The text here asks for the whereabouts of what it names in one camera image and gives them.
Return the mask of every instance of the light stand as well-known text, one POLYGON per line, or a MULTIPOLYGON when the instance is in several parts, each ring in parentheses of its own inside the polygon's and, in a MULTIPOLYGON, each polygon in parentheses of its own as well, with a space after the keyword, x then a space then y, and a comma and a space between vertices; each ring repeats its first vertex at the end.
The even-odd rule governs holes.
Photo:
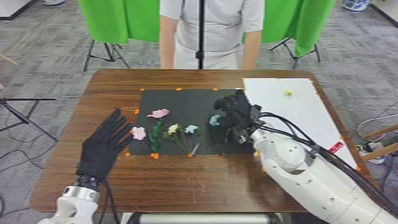
POLYGON ((198 68, 205 67, 205 0, 200 0, 200 51, 196 52, 198 68))
POLYGON ((281 46, 285 46, 285 48, 288 49, 288 52, 290 52, 290 57, 294 59, 294 70, 297 69, 297 66, 299 66, 299 61, 301 61, 301 58, 306 57, 312 53, 317 54, 317 58, 319 58, 319 62, 320 62, 320 50, 319 50, 319 45, 315 44, 315 50, 303 56, 303 57, 297 57, 292 50, 290 50, 290 47, 288 47, 288 44, 287 42, 292 40, 294 38, 287 38, 285 41, 278 44, 278 46, 271 49, 271 51, 274 51, 281 46))
POLYGON ((84 64, 84 72, 88 72, 91 58, 98 58, 98 59, 102 59, 107 62, 116 62, 121 59, 123 64, 127 65, 127 68, 130 68, 127 60, 125 60, 125 58, 121 56, 121 52, 120 52, 120 50, 116 48, 116 46, 118 46, 120 49, 123 49, 121 45, 120 44, 107 44, 107 43, 104 43, 107 54, 109 54, 109 58, 102 58, 100 56, 93 55, 95 44, 97 44, 97 41, 93 40, 91 41, 89 54, 88 54, 88 58, 86 58, 86 64, 84 64))
POLYGON ((8 98, 0 98, 0 107, 4 107, 11 114, 17 116, 17 118, 20 119, 20 122, 15 123, 13 125, 6 126, 2 129, 0 129, 0 132, 4 132, 6 130, 9 130, 11 128, 15 128, 17 126, 27 124, 27 125, 33 125, 36 130, 56 140, 59 141, 59 139, 52 136, 52 134, 45 131, 45 129, 41 128, 41 126, 34 123, 34 121, 31 120, 31 116, 33 116, 33 113, 34 113, 34 110, 36 110, 36 107, 40 105, 40 102, 41 101, 54 101, 56 99, 8 99, 8 98), (34 101, 34 106, 29 110, 29 115, 25 116, 22 114, 22 112, 15 109, 15 107, 9 105, 9 102, 11 101, 34 101))

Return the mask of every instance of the white flower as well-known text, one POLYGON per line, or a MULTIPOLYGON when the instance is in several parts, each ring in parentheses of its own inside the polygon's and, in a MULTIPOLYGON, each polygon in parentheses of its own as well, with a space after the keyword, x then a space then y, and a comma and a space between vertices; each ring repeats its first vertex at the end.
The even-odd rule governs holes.
POLYGON ((168 134, 175 134, 178 132, 178 129, 180 129, 180 124, 175 124, 171 127, 169 127, 169 131, 168 131, 168 134))
POLYGON ((196 134, 196 130, 200 129, 200 127, 196 125, 191 125, 187 128, 185 128, 185 134, 196 134))
POLYGON ((219 118, 221 118, 221 115, 219 114, 210 118, 210 125, 212 126, 219 126, 221 125, 219 118))

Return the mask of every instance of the person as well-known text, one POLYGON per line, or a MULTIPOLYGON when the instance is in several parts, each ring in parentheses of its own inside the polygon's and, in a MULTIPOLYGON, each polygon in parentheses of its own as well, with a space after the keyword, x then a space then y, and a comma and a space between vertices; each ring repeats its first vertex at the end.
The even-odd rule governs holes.
MULTIPOLYGON (((265 0, 208 0, 205 9, 205 68, 256 69, 265 0)), ((162 68, 196 69, 198 50, 200 0, 161 0, 162 68)))

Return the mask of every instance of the black mat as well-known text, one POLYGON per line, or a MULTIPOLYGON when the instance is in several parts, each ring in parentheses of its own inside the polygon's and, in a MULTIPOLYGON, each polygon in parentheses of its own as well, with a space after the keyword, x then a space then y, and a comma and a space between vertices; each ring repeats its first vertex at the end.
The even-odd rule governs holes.
MULTIPOLYGON (((192 137, 192 144, 201 142, 201 147, 198 149, 198 154, 251 154, 253 147, 249 145, 240 145, 239 143, 228 141, 226 132, 216 137, 214 129, 210 131, 210 117, 219 114, 224 116, 223 111, 214 110, 216 101, 228 95, 235 94, 237 90, 148 90, 143 93, 141 99, 141 114, 136 119, 136 127, 145 127, 150 134, 153 126, 157 125, 159 119, 148 118, 148 114, 155 110, 168 109, 171 114, 166 117, 166 126, 162 130, 168 131, 171 125, 180 124, 184 128, 189 125, 196 125, 201 129, 201 136, 192 137)), ((162 155, 182 155, 185 154, 177 143, 168 139, 162 139, 161 147, 162 155)), ((152 147, 148 138, 143 141, 134 141, 132 143, 132 154, 150 155, 152 147)))

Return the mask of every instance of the wooden table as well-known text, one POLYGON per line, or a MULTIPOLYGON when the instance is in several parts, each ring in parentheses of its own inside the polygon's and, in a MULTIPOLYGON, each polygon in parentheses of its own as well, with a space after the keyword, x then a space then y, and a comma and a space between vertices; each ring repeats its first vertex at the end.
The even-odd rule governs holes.
MULTIPOLYGON (((82 142, 116 108, 123 109, 134 122, 141 89, 244 88, 242 78, 310 78, 315 81, 356 162, 372 180, 320 83, 310 72, 102 70, 88 86, 36 185, 33 196, 36 210, 52 212, 57 210, 57 198, 65 187, 77 179, 82 142)), ((109 181, 120 212, 304 212, 304 208, 262 171, 260 162, 248 155, 228 158, 208 155, 194 159, 187 156, 162 156, 155 161, 150 156, 127 157, 123 154, 109 181)))

